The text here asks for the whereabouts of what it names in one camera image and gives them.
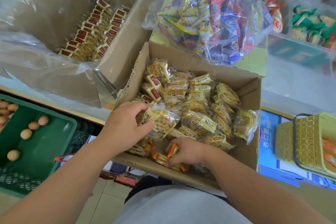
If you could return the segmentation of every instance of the gray shirt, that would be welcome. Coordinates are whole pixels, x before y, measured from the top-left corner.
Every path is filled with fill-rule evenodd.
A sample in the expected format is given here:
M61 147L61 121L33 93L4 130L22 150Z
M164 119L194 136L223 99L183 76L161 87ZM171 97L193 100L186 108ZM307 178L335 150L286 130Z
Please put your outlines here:
M251 222L222 199L183 185L153 187L138 192L124 205L114 224Z

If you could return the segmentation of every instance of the right hand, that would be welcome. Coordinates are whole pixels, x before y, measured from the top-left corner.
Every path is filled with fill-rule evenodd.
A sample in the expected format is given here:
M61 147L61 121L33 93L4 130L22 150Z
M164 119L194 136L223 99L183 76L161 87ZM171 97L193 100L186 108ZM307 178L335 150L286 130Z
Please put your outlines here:
M167 153L170 151L173 143L178 145L179 152L168 159L167 163L169 167L173 167L180 163L189 165L203 165L204 155L207 154L209 150L212 150L212 148L216 149L213 146L195 141L190 137L179 137L170 141L166 148Z

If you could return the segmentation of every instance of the basket handle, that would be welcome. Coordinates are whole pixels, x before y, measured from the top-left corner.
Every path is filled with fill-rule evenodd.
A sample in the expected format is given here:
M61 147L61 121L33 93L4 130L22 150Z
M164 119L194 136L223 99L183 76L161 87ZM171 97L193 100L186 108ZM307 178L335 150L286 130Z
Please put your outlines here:
M308 172L312 172L311 170L307 169L307 168L304 168L303 166L301 166L301 164L297 161L296 159L296 119L297 117L299 116L306 116L306 117L309 117L309 116L313 116L312 114L308 114L308 113L299 113L298 115L296 115L293 119L293 161L294 163L301 169L305 170L305 171L308 171ZM325 176L325 177L328 177L332 180L335 180L335 177L333 176L330 176L330 175L325 175L325 174L322 174L320 172L316 172L314 171L314 173L318 174L318 175L322 175L322 176Z

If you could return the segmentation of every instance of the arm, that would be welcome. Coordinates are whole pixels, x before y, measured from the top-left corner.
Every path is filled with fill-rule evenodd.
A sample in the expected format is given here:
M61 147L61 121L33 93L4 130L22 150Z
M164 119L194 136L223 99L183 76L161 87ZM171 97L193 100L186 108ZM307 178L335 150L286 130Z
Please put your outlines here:
M152 129L152 122L137 126L135 116L145 109L144 103L127 102L114 110L95 140L5 213L0 223L75 223L105 164Z
M304 201L222 150L191 138L175 138L167 150L172 143L178 144L179 152L168 160L169 166L185 163L209 168L232 206L250 222L331 223Z

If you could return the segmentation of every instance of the yellow plastic basket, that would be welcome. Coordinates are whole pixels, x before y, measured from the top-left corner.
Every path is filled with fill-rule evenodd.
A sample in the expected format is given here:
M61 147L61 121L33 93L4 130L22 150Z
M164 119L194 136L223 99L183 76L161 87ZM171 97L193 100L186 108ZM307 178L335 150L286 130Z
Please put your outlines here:
M275 155L304 170L336 180L336 173L324 164L322 137L336 142L336 117L326 112L299 114L293 121L276 127Z

